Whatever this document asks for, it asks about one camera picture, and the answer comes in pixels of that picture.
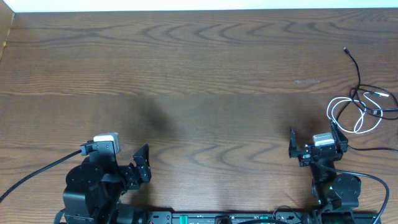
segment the wood grain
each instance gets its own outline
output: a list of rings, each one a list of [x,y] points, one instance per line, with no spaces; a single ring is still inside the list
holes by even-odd
[[[13,19],[14,12],[3,0],[0,0],[0,60],[4,53],[4,47],[6,46],[7,36]]]
[[[300,139],[328,131],[328,101],[363,82],[398,93],[398,10],[269,10],[17,14],[0,63],[0,192],[95,134],[120,133],[120,164],[150,146],[153,178],[124,203],[187,210],[273,210],[317,203],[308,168],[289,159]],[[342,121],[354,123],[350,108]],[[366,125],[372,125],[369,119]],[[397,147],[382,122],[358,147]],[[397,156],[349,151],[340,169],[390,187]],[[2,223],[52,223],[74,157],[0,204]],[[379,210],[383,187],[362,178],[359,210]]]

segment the cable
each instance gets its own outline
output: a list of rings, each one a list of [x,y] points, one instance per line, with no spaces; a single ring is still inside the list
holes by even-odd
[[[41,172],[43,172],[43,171],[46,171],[46,170],[48,170],[49,168],[51,168],[51,167],[53,167],[53,166],[55,166],[55,165],[58,165],[58,164],[60,164],[61,162],[65,161],[65,160],[67,160],[67,159],[71,158],[72,156],[75,156],[75,155],[77,155],[77,154],[79,154],[79,153],[81,153],[81,150],[78,150],[78,151],[76,151],[76,152],[73,152],[73,153],[71,153],[71,154],[65,156],[64,158],[59,159],[59,160],[57,160],[57,161],[55,161],[55,162],[53,162],[53,163],[51,163],[51,164],[49,164],[49,165],[47,165],[47,166],[45,166],[45,167],[43,167],[43,168],[37,170],[37,171],[35,171],[35,172],[33,172],[33,173],[27,175],[26,177],[22,178],[22,180],[18,181],[16,184],[14,184],[12,187],[10,187],[10,188],[6,191],[6,193],[4,193],[4,194],[0,197],[0,203],[7,197],[7,195],[9,195],[13,190],[15,190],[18,186],[20,186],[20,185],[21,185],[22,183],[24,183],[25,181],[29,180],[31,177],[34,177],[35,175],[37,175],[37,174],[39,174],[39,173],[41,173]]]
[[[293,213],[294,213],[294,215],[299,219],[299,220],[301,220],[301,217],[299,217],[299,215],[293,210],[293,208],[291,208],[290,206],[287,206],[287,205],[281,205],[281,206],[279,206],[279,207],[277,207],[275,210],[274,210],[274,212],[272,213],[272,218],[273,219],[276,219],[276,211],[278,210],[278,209],[280,209],[280,208],[282,208],[282,207],[287,207],[287,208],[289,208]]]
[[[374,147],[374,148],[365,148],[365,149],[360,149],[360,148],[355,148],[353,146],[348,145],[348,147],[354,149],[355,151],[373,151],[373,150],[386,150],[386,151],[391,151],[391,152],[397,152],[398,149],[392,149],[389,147]]]
[[[363,133],[372,131],[373,129],[375,129],[375,128],[380,124],[381,119],[382,119],[382,116],[383,116],[383,111],[381,110],[381,107],[380,107],[376,102],[374,102],[373,100],[371,100],[369,97],[366,96],[366,94],[368,94],[368,93],[369,93],[369,92],[363,93],[364,97],[365,97],[366,99],[368,99],[371,103],[373,103],[374,105],[376,105],[376,106],[380,109],[380,113],[381,113],[381,118],[379,118],[379,121],[377,121],[377,123],[376,123],[372,128],[370,128],[370,129],[368,129],[368,130],[366,130],[366,131],[359,131],[359,130],[362,128],[362,126],[363,126],[364,115],[365,115],[365,112],[366,112],[366,108],[364,109],[365,112],[362,112],[362,111],[358,108],[358,109],[359,109],[359,112],[361,113],[361,116],[359,117],[359,119],[358,119],[357,122],[355,123],[355,126],[354,126],[353,131],[348,131],[347,129],[343,128],[343,127],[341,126],[341,124],[337,121],[337,119],[335,118],[335,115],[334,115],[335,108],[336,108],[337,105],[339,105],[339,104],[342,103],[342,102],[345,102],[345,101],[352,101],[352,99],[351,99],[351,98],[348,98],[348,97],[336,97],[336,98],[332,99],[332,100],[329,102],[329,105],[328,105],[328,107],[327,107],[327,109],[326,109],[326,115],[328,116],[329,119],[332,119],[342,131],[345,131],[345,132],[347,132],[347,133],[363,134]],[[337,102],[337,103],[334,105],[334,107],[332,107],[331,112],[330,112],[330,115],[331,115],[331,116],[329,116],[329,107],[330,107],[330,105],[331,105],[335,100],[338,100],[338,99],[342,99],[342,100],[340,100],[339,102]]]
[[[65,214],[66,209],[62,209],[61,211],[59,211],[54,218],[54,224],[60,224],[61,223],[61,219],[63,217],[63,214]]]
[[[386,209],[388,198],[390,196],[390,190],[388,188],[388,185],[382,179],[380,179],[378,177],[375,177],[373,175],[370,175],[370,174],[363,174],[363,173],[353,172],[353,171],[332,169],[330,167],[327,167],[327,166],[324,166],[324,165],[321,165],[321,164],[317,164],[315,162],[314,162],[314,164],[316,164],[317,166],[320,166],[320,167],[322,167],[322,168],[324,168],[324,169],[326,169],[328,171],[339,172],[339,173],[342,173],[342,174],[357,175],[357,176],[361,176],[361,177],[367,177],[367,178],[370,178],[370,179],[373,179],[373,180],[376,180],[376,181],[380,182],[384,186],[384,188],[386,189],[386,197],[384,198],[384,202],[383,202],[383,205],[381,206],[381,209],[380,209],[379,213],[377,214],[377,216],[375,217],[375,219],[372,222],[372,224],[376,224],[377,223],[377,221],[380,219],[380,216],[383,214],[384,209]]]
[[[385,89],[383,89],[383,88],[380,88],[380,87],[378,87],[378,86],[367,85],[367,84],[362,84],[362,83],[361,83],[361,74],[360,74],[360,72],[359,72],[358,64],[356,63],[355,59],[353,58],[353,56],[351,55],[351,53],[349,52],[349,50],[348,50],[346,47],[344,47],[343,50],[344,50],[344,52],[350,57],[350,59],[354,62],[355,67],[356,67],[356,72],[357,72],[357,74],[358,74],[358,84],[357,84],[354,88],[350,89],[350,91],[349,91],[349,98],[351,99],[351,101],[352,101],[362,112],[364,112],[364,113],[366,113],[366,114],[368,114],[368,115],[370,115],[370,116],[373,116],[373,117],[375,117],[375,118],[381,118],[381,119],[386,119],[386,120],[395,120],[395,119],[398,119],[398,116],[395,117],[395,118],[386,118],[386,117],[382,117],[382,116],[379,116],[379,115],[377,115],[377,114],[373,114],[373,113],[370,113],[370,112],[369,112],[369,110],[372,111],[372,112],[374,112],[374,111],[383,111],[383,110],[384,110],[384,111],[395,111],[395,110],[396,110],[395,108],[380,108],[379,110],[374,110],[374,108],[368,108],[367,106],[364,106],[364,105],[362,104],[362,101],[361,101],[361,99],[359,98],[358,91],[368,91],[368,92],[371,92],[372,94],[373,94],[373,93],[376,93],[376,95],[379,95],[379,96],[391,95],[391,97],[394,99],[394,103],[396,104],[396,107],[398,108],[398,100],[397,100],[397,98],[394,96],[394,94],[392,94],[390,91],[385,90]],[[384,91],[384,92],[386,92],[387,94],[385,94],[385,93],[381,93],[381,94],[380,94],[380,93],[377,93],[377,92],[374,92],[374,91],[365,90],[364,88],[360,88],[361,86],[370,87],[370,88],[375,88],[375,89]],[[338,121],[340,115],[342,114],[342,112],[343,112],[343,111],[346,109],[346,107],[351,103],[351,101],[347,102],[347,103],[342,107],[342,109],[340,109],[340,111],[339,111],[339,113],[337,114],[337,117],[336,117],[336,120],[337,120],[337,121]]]

